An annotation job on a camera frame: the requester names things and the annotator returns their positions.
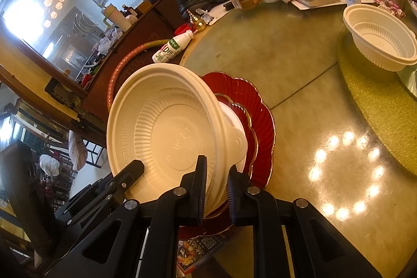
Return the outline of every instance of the silver bolt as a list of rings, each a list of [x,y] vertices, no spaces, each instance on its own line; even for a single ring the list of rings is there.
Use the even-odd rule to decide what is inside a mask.
[[[138,203],[135,200],[128,200],[125,202],[126,209],[135,209],[138,206]]]
[[[257,188],[256,186],[249,186],[248,187],[248,193],[251,195],[257,195],[258,193],[260,193],[261,189]]]
[[[176,188],[176,189],[174,189],[174,194],[176,196],[182,196],[182,195],[185,195],[186,193],[187,193],[187,190],[184,189],[184,188]]]
[[[309,203],[305,199],[297,199],[295,204],[302,209],[304,209],[305,207],[309,205]]]

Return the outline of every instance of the brown hose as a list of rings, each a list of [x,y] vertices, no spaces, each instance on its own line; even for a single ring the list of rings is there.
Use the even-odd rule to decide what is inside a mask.
[[[124,69],[124,67],[127,65],[132,58],[134,58],[137,54],[145,51],[148,48],[152,48],[155,46],[161,46],[169,42],[169,39],[162,39],[162,40],[155,40],[151,41],[149,43],[143,44],[135,48],[133,51],[129,52],[126,57],[122,59],[122,61],[119,63],[119,65],[115,68],[113,74],[110,78],[110,83],[108,84],[107,89],[107,110],[110,113],[111,106],[113,104],[114,99],[114,86],[116,85],[116,81],[119,78],[119,75],[121,71]]]

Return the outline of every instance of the white tile floor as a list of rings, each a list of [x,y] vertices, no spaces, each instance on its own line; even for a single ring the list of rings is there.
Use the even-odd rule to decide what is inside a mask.
[[[70,197],[75,196],[88,184],[93,184],[97,180],[104,178],[110,173],[110,164],[108,162],[106,149],[103,150],[103,153],[101,154],[97,163],[102,166],[101,169],[86,164],[80,171],[78,171],[77,177],[72,183]]]

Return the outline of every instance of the qr code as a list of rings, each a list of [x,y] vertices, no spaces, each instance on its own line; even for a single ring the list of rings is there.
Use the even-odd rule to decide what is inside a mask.
[[[213,237],[205,237],[201,242],[210,250],[214,245],[217,244]]]

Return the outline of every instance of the red plate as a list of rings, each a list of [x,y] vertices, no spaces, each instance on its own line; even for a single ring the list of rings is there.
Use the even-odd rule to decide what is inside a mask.
[[[251,83],[232,78],[221,72],[202,77],[217,99],[228,105],[243,124],[248,139],[248,153],[243,173],[249,174],[252,184],[265,188],[272,174],[272,152],[275,144],[275,123],[272,113]],[[212,212],[198,227],[181,227],[179,239],[213,236],[231,227],[227,203]]]

